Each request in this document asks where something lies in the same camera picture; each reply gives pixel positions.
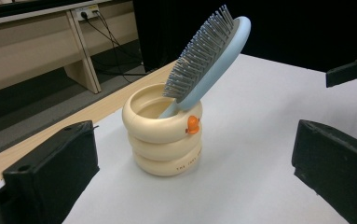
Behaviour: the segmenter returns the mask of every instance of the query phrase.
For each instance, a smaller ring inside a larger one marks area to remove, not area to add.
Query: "brush head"
[[[187,44],[164,87],[163,96],[182,102],[225,51],[239,27],[226,6],[215,11]]]

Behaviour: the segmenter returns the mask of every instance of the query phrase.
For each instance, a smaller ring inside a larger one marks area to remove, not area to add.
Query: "black backdrop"
[[[193,34],[220,6],[252,22],[241,53],[317,71],[357,59],[357,1],[288,4],[265,1],[134,0],[144,65],[176,60]]]

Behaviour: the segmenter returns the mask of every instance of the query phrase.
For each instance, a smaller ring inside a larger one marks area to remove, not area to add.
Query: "floor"
[[[97,94],[63,68],[0,90],[0,152],[147,74],[138,41],[92,56],[92,61],[102,88]]]

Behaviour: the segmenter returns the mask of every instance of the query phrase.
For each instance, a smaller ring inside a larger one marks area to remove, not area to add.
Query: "desk leg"
[[[82,35],[82,30],[80,29],[75,11],[67,10],[67,18],[70,22],[74,37],[76,38],[76,43],[78,45],[82,60],[65,65],[65,73],[68,77],[86,87],[88,90],[98,93],[102,89],[100,87],[99,80],[97,79],[96,72],[94,71],[93,63],[86,47],[85,38]]]

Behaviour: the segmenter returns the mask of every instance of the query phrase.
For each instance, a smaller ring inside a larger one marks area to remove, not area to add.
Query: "cream-colored cup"
[[[162,96],[164,83],[144,87],[123,105],[134,160],[152,175],[178,175],[199,159],[202,148],[201,102],[175,116],[158,116],[172,102]]]

